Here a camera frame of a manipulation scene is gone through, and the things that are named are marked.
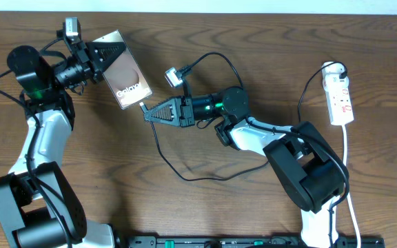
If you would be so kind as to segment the bronze Galaxy smartphone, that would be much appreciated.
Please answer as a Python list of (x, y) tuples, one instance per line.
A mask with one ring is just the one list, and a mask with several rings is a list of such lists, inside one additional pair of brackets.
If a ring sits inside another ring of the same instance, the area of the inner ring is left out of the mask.
[(102, 45), (118, 45), (122, 50), (103, 73), (122, 110), (152, 96), (152, 90), (146, 78), (118, 30), (95, 39), (93, 42)]

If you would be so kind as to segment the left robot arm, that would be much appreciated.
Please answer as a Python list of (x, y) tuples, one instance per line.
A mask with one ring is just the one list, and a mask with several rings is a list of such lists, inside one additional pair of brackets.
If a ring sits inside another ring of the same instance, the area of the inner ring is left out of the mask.
[(9, 71), (22, 87), (15, 102), (25, 113), (28, 133), (16, 163), (0, 177), (0, 223), (11, 247), (127, 247), (111, 226), (88, 220), (61, 171), (74, 128), (71, 93), (98, 83), (125, 52), (118, 32), (84, 42), (78, 31), (59, 30), (66, 56), (47, 45), (13, 49)]

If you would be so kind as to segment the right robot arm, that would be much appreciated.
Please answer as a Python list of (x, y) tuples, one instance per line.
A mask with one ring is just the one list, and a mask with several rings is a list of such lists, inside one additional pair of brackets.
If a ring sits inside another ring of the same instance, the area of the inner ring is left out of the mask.
[(336, 244), (335, 210), (349, 194), (349, 173), (311, 123), (276, 126), (257, 121), (250, 115), (248, 95), (241, 87), (196, 97), (186, 92), (141, 109), (145, 121), (175, 127), (222, 118), (214, 128), (220, 142), (266, 157), (286, 194), (300, 208), (303, 244)]

